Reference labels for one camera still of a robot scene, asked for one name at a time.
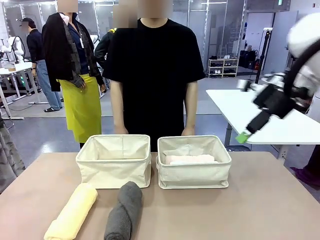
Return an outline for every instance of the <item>gray towel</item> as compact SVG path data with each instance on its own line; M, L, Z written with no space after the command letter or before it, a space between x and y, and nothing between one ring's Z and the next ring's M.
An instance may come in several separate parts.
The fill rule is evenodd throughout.
M108 216L104 240L130 240L137 230L142 210L142 191L132 181L123 185L118 203Z

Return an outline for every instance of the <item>canvas bin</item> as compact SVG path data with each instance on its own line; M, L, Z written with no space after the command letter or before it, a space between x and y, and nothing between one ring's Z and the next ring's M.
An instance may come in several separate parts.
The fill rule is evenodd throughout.
M211 155L218 163L166 165L166 156ZM158 139L158 183L162 189L227 188L231 157L214 135Z
M150 137L94 135L76 156L82 183L96 189L119 189L128 181L146 188L151 178Z

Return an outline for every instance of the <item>white robot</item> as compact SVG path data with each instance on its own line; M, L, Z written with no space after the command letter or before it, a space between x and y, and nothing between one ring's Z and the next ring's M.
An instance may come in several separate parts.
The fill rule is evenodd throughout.
M13 53L16 57L17 62L24 63L24 57L25 54L23 48L22 48L22 40L19 36L10 36L8 38L8 46L2 45L0 48L0 52L2 53Z
M317 92L320 87L319 23L320 13L314 13L302 18L292 27L287 40L289 50L297 60L287 73L270 74L262 79L269 84L258 91L253 101L261 112L236 138L239 143L245 143L251 135L261 130L272 115L283 119L314 94L320 95ZM251 82L247 82L244 90L251 86Z
M100 42L99 36L98 35L90 35L90 38L93 42L93 51L94 51Z

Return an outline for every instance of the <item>yellow apron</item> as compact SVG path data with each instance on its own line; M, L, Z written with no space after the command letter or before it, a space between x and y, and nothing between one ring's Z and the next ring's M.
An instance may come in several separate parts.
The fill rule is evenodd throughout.
M85 143L92 135L101 134L101 105L98 83L89 74L80 75L85 89L66 80L57 80L62 87L66 125L78 143Z

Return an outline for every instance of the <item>folded towel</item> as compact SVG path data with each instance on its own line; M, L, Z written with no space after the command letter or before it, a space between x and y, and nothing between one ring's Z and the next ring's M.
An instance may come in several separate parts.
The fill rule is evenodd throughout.
M73 240L76 238L98 192L88 183L81 183L71 195L56 220L44 235L44 240Z
M142 210L142 191L132 181L123 185L118 203L108 216L104 240L130 240L137 230Z
M212 164L218 163L215 161L215 157L204 154L198 156L166 156L165 164L166 165L179 165L179 164Z

